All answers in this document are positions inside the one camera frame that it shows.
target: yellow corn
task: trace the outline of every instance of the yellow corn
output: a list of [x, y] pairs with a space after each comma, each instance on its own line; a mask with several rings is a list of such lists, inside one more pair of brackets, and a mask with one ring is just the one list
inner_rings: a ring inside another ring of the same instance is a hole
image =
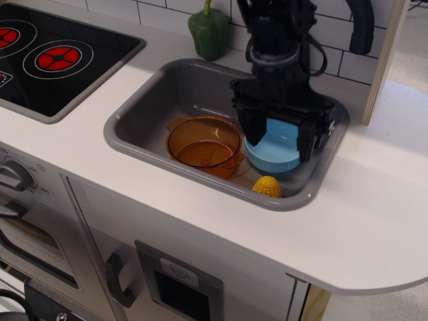
[[280, 184], [275, 177], [263, 176], [253, 186], [253, 191], [258, 193], [271, 196], [271, 197], [282, 197], [282, 190]]

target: oven handle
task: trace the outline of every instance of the oven handle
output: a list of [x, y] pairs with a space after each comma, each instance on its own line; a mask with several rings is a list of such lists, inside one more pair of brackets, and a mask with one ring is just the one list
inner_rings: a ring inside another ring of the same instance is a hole
[[27, 213], [27, 209], [14, 201], [0, 205], [0, 217], [4, 219], [20, 219]]

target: red burner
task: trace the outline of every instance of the red burner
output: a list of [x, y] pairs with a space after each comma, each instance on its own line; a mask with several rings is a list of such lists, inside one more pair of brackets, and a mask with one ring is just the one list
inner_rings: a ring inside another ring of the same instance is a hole
[[0, 29], [0, 49], [6, 48], [18, 39], [16, 30], [9, 28]]
[[80, 52], [73, 47], [61, 46], [46, 50], [37, 59], [40, 69], [57, 72], [68, 69], [80, 60]]

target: cabinet door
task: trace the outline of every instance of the cabinet door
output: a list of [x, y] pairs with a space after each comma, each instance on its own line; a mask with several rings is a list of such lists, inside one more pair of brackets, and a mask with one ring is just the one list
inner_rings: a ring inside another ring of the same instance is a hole
[[153, 302], [136, 241], [165, 253], [166, 261], [176, 259], [185, 263], [179, 266], [220, 280], [225, 321], [299, 320], [308, 284], [288, 276], [282, 265], [94, 183], [68, 179], [99, 251], [100, 269], [106, 270], [112, 254], [120, 258], [116, 289], [125, 306], [130, 292], [134, 296], [123, 307], [129, 321], [198, 321]]

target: white countertop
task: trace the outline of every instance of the white countertop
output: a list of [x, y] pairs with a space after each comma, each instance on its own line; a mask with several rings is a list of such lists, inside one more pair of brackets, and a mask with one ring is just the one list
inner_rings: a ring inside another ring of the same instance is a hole
[[[428, 97], [387, 82], [370, 126], [358, 93], [337, 82], [329, 94], [351, 125], [315, 199], [274, 212], [194, 183], [111, 149], [103, 127], [165, 63], [197, 58], [191, 38], [39, 0], [14, 0], [146, 40], [147, 46], [57, 124], [0, 108], [0, 142], [118, 191], [284, 265], [337, 294], [379, 294], [428, 280]], [[244, 53], [216, 63], [249, 71]]]

